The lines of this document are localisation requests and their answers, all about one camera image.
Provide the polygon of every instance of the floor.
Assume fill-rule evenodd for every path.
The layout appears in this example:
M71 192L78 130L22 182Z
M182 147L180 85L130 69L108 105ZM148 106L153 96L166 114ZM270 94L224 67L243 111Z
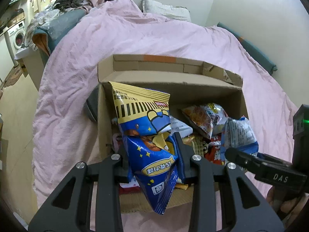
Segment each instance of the floor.
M38 91L29 75L26 78L21 75L16 84L3 88L0 99L3 120L0 191L11 210L17 212L28 224L37 211L31 167L32 122L37 99Z

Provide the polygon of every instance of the chips bag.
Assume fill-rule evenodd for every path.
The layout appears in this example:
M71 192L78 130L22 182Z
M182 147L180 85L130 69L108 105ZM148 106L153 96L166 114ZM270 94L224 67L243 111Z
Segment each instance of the chips bag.
M239 151L257 156L259 144L253 132L250 122L246 117L239 120L228 118L222 132L221 138L221 160L228 163L225 159L225 151L228 148L236 148Z
M206 143L205 138L199 134L189 135L188 137L183 138L182 142L191 146L194 153L202 157L208 150L208 144Z
M182 109L182 112L196 131L206 139L211 139L214 125L209 114L202 106L193 105Z
M206 139L222 132L228 115L224 109L215 103L193 105L182 109L190 124Z
M129 136L152 136L171 130L168 93L109 82L113 88L120 131Z
M109 82L132 172L152 209L163 214L178 172L169 132L168 93Z
M170 115L170 120L171 120L171 131L169 132L171 136L173 135L173 133L179 132L180 137L184 138L193 133L192 127L188 126L186 123L183 123L179 119L174 118L172 115Z
M224 165L224 162L221 160L220 146L221 134L213 135L211 137L211 142L208 144L208 150L204 155L204 158L214 164Z
M207 105L202 105L201 107L206 110L214 125L212 135L221 133L224 124L228 119L228 115L222 106L215 103L208 103Z

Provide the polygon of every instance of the yellow and blue snack bag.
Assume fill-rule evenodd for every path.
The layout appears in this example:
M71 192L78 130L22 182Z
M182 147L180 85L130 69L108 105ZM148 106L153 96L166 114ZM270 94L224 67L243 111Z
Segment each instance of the yellow and blue snack bag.
M164 214L178 172L173 146L168 93L126 84L112 85L115 110L130 167L152 209Z
M168 93L109 83L113 88L118 125L124 135L152 136L171 130Z

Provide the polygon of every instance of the cardboard box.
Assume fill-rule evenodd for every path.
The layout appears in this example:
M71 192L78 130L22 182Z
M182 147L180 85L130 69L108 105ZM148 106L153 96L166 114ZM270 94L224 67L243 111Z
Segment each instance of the cardboard box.
M112 55L98 63L98 80L98 133L103 159L112 152L111 119L116 116L108 81L170 93L170 114L186 123L179 109L209 102L220 104L232 118L248 117L242 78L203 61L156 55ZM175 189L167 208L191 202L193 188ZM152 211L143 193L121 195L120 206L122 213Z

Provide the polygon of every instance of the pink bedsheet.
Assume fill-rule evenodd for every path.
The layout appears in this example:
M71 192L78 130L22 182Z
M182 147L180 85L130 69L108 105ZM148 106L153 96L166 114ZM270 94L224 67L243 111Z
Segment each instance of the pink bedsheet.
M39 206L77 162L101 161L97 127L82 108L98 84L97 63L113 53L203 60L241 75L260 152L291 160L292 117L297 108L231 33L143 14L132 0L114 0L82 18L57 45L44 70L33 122L34 190ZM269 186L253 182L266 195ZM172 208L163 216L123 214L124 230L187 231L187 207L190 204Z

